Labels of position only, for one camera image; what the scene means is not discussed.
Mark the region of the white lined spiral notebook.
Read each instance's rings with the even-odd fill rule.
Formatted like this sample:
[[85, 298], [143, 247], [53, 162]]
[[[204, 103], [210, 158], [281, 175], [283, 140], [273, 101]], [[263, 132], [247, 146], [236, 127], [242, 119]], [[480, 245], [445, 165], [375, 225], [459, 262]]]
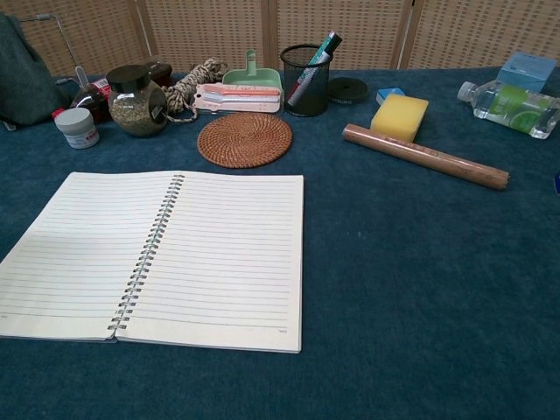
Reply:
[[0, 262], [0, 337], [298, 353], [302, 176], [71, 173]]

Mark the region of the round woven rattan coaster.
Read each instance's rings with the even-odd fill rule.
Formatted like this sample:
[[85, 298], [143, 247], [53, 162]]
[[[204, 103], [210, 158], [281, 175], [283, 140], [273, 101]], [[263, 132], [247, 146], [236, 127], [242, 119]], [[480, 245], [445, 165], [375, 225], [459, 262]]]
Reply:
[[217, 118], [198, 135], [201, 156], [218, 166], [241, 169], [269, 164], [292, 145], [287, 122], [263, 113], [236, 113]]

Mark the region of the pink toothbrush pack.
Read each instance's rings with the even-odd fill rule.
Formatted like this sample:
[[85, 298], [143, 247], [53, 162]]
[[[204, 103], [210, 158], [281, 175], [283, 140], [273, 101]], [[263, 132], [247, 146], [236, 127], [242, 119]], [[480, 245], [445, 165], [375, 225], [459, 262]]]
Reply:
[[206, 83], [197, 86], [192, 105], [199, 111], [274, 114], [283, 104], [277, 87]]

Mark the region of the black mesh pen holder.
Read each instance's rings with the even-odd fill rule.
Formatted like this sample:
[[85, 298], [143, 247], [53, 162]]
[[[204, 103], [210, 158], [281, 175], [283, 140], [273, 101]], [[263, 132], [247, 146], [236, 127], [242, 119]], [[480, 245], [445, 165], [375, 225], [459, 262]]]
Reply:
[[319, 45], [300, 44], [284, 48], [283, 62], [284, 109], [294, 116], [319, 116], [327, 108], [329, 66], [333, 59], [327, 54], [318, 63], [312, 58]]

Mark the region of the blue table cloth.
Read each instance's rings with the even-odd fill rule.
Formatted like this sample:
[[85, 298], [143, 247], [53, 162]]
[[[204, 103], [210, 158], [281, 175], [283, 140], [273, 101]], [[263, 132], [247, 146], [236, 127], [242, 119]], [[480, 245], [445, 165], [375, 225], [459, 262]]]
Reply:
[[426, 99], [416, 140], [503, 192], [344, 141], [374, 99], [289, 117], [262, 173], [305, 178], [301, 353], [0, 339], [0, 420], [560, 420], [560, 127], [475, 118], [459, 87], [495, 75], [355, 73]]

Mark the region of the green plastic dustpan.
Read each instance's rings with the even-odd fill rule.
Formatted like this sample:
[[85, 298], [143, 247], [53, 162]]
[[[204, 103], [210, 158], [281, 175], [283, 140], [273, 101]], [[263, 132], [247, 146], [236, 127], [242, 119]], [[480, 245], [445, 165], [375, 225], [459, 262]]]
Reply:
[[245, 68], [229, 70], [224, 74], [222, 82], [227, 85], [283, 88], [281, 77], [277, 70], [257, 66], [255, 49], [248, 49], [246, 51]]

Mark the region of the black round disc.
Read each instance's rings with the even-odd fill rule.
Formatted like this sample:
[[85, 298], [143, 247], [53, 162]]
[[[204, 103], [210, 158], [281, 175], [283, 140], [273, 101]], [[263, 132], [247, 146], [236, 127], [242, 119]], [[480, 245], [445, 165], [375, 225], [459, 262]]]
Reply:
[[338, 77], [328, 81], [327, 94], [331, 102], [352, 105], [368, 98], [368, 85], [355, 78]]

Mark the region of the yellow sponge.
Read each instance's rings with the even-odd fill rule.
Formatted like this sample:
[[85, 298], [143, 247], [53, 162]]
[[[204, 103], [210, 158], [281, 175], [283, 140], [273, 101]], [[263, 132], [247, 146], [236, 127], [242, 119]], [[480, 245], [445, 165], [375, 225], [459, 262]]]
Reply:
[[379, 135], [413, 143], [429, 102], [401, 94], [389, 94], [371, 121], [370, 129]]

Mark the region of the small blue box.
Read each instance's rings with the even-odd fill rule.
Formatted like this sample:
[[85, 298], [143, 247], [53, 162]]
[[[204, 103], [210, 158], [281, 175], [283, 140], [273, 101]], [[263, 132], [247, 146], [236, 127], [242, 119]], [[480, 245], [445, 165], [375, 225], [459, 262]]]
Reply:
[[377, 90], [376, 102], [382, 105], [390, 95], [405, 96], [406, 94], [399, 87], [381, 88]]

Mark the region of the brown wooden rolling pin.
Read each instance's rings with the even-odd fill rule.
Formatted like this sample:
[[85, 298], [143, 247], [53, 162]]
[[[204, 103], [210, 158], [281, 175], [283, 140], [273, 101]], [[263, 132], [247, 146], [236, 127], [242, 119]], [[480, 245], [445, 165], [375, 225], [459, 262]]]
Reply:
[[497, 168], [479, 164], [462, 157], [456, 157], [428, 147], [406, 143], [390, 137], [377, 135], [365, 128], [348, 124], [342, 131], [343, 138], [353, 144], [373, 151], [411, 162], [425, 168], [442, 172], [494, 190], [504, 190], [509, 181], [509, 173]]

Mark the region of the green black marker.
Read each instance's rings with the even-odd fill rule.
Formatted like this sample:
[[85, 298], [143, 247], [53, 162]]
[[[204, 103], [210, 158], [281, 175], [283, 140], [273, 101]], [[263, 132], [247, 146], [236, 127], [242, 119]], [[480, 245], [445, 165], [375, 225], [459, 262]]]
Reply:
[[333, 56], [333, 52], [337, 49], [341, 42], [341, 36], [335, 31], [330, 31], [320, 48], [312, 56], [308, 65], [315, 66], [331, 58]]

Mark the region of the glass jar black lid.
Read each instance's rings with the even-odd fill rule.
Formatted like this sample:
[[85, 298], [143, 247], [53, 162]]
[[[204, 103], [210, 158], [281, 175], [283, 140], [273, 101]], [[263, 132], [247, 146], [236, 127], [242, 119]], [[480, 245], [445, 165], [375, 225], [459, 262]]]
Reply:
[[111, 88], [108, 109], [128, 134], [150, 137], [168, 122], [168, 103], [162, 88], [144, 65], [119, 66], [106, 74]]

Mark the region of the woven folding screen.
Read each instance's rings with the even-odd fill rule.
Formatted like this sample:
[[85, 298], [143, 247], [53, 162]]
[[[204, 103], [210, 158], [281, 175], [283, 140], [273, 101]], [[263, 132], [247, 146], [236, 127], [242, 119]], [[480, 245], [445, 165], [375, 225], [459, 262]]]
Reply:
[[[560, 0], [0, 0], [0, 11], [55, 14], [91, 74], [149, 57], [238, 68], [248, 49], [278, 67], [285, 47], [329, 31], [342, 37], [335, 69], [494, 67], [517, 51], [560, 62]], [[74, 70], [54, 21], [21, 25], [53, 74]]]

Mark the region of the small white jar grey lid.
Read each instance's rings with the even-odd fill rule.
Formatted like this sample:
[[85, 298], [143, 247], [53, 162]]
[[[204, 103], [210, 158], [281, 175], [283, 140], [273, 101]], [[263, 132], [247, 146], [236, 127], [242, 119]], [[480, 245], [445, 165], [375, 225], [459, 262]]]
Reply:
[[87, 108], [69, 108], [61, 111], [55, 116], [54, 123], [74, 149], [86, 149], [99, 141], [94, 118]]

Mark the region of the dark red sauce bottle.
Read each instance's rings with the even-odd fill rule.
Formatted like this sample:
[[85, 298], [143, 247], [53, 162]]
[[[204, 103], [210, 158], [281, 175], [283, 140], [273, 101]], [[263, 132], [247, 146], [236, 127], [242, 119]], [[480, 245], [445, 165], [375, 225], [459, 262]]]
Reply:
[[70, 107], [88, 109], [95, 124], [104, 123], [111, 120], [109, 112], [110, 92], [111, 87], [107, 79], [100, 78], [87, 85], [80, 86]]

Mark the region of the clear bottle green label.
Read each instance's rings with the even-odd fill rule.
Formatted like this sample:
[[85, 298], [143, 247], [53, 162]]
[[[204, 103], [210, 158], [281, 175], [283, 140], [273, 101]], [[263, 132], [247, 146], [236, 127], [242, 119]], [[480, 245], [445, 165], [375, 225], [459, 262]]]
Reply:
[[457, 98], [469, 103], [476, 117], [537, 139], [548, 138], [560, 122], [560, 98], [498, 80], [480, 86], [465, 81]]

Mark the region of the light blue carton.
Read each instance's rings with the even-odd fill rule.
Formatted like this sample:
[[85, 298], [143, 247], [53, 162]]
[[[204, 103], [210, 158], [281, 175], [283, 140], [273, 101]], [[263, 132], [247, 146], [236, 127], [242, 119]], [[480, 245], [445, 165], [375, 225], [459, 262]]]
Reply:
[[556, 65], [555, 59], [515, 52], [503, 64], [496, 80], [528, 91], [541, 92]]

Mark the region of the dark green fabric bag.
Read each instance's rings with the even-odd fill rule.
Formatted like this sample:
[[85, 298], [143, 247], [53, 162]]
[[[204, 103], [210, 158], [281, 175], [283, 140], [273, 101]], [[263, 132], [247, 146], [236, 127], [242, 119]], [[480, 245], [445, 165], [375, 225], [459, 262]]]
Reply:
[[30, 126], [70, 105], [18, 20], [0, 11], [0, 121]]

